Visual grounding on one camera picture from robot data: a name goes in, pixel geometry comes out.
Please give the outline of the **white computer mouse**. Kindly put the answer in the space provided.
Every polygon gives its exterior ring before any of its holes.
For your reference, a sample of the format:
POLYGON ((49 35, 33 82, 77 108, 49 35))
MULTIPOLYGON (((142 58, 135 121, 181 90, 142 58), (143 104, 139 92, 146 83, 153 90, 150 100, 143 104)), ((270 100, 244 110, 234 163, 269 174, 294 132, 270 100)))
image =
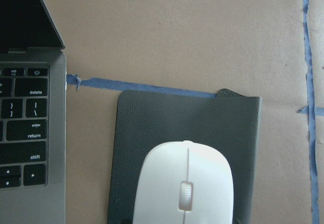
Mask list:
POLYGON ((167 142, 144 159, 133 223, 232 223, 233 199, 231 168, 219 151, 167 142))

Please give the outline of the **black mouse pad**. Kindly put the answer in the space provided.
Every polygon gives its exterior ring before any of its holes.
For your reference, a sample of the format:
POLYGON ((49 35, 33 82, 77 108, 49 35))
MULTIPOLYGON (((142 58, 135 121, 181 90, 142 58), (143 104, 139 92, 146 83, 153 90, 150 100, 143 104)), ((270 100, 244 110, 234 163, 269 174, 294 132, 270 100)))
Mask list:
POLYGON ((108 223, 131 223, 144 158, 155 146, 190 140, 221 152, 232 170, 234 223, 251 220, 262 99, 228 89, 212 98, 124 91, 117 103, 108 223))

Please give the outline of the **grey laptop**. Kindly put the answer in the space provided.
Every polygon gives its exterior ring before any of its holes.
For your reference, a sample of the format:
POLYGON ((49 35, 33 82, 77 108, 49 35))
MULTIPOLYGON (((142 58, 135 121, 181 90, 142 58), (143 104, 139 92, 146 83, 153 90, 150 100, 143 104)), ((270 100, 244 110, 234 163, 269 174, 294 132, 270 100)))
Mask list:
POLYGON ((1 223, 65 223, 66 57, 44 0, 1 0, 1 223))

